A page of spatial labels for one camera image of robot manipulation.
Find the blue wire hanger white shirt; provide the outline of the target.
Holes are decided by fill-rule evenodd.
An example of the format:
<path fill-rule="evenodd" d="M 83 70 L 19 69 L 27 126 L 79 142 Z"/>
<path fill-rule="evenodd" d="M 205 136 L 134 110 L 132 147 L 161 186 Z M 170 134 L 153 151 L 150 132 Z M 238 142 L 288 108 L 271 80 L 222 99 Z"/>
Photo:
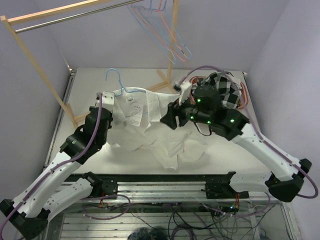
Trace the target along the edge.
<path fill-rule="evenodd" d="M 145 93 L 145 92 L 146 92 L 145 90 L 143 90 L 143 89 L 138 89 L 137 87 L 134 87 L 133 90 L 128 90 L 128 88 L 126 88 L 126 87 L 123 85 L 122 79 L 121 79 L 121 74 L 120 74 L 120 72 L 119 72 L 116 68 L 109 68 L 109 69 L 106 71 L 106 73 L 105 73 L 105 81 L 108 80 L 108 74 L 109 74 L 109 72 L 112 72 L 112 71 L 113 71 L 113 72 L 116 72 L 116 74 L 117 74 L 117 82 L 118 82 L 118 84 L 119 84 L 119 86 L 120 86 L 120 93 L 119 93 L 119 94 L 116 94 L 116 95 L 115 95 L 116 97 L 122 96 L 122 95 L 124 94 L 124 92 L 127 93 L 127 94 L 132 94 L 132 93 Z"/>

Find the black white plaid shirt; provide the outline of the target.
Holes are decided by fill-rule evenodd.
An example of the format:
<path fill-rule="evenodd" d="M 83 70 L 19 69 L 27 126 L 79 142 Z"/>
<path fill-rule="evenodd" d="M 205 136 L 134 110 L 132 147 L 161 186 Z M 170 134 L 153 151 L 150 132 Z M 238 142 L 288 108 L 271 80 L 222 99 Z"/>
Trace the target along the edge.
<path fill-rule="evenodd" d="M 241 101 L 241 81 L 230 72 L 213 72 L 208 77 L 199 77 L 195 86 L 210 85 L 220 94 L 222 105 L 229 109 L 236 109 Z"/>

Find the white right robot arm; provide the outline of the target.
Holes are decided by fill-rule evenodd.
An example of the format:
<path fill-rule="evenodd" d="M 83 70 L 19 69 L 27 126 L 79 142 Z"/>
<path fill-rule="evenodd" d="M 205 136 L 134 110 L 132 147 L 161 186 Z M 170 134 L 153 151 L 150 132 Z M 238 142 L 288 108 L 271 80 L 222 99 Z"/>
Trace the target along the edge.
<path fill-rule="evenodd" d="M 304 184 L 304 178 L 312 163 L 298 159 L 278 148 L 258 131 L 250 120 L 236 109 L 222 105 L 220 94 L 210 85 L 199 86 L 193 99 L 183 89 L 179 98 L 167 105 L 166 114 L 160 122 L 175 130 L 187 122 L 208 126 L 210 134 L 216 134 L 242 147 L 268 169 L 265 173 L 229 172 L 221 184 L 220 192 L 226 198 L 236 193 L 261 192 L 279 201 L 290 203 Z"/>

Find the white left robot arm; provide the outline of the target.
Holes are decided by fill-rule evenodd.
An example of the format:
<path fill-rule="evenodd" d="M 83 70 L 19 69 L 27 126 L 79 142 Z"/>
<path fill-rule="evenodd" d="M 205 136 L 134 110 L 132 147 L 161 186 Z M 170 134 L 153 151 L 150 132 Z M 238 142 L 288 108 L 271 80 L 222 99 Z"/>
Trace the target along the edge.
<path fill-rule="evenodd" d="M 14 199 L 3 199 L 0 211 L 25 240 L 37 237 L 49 223 L 48 200 L 53 192 L 107 142 L 112 109 L 91 107 L 85 123 L 68 136 L 51 164 Z"/>

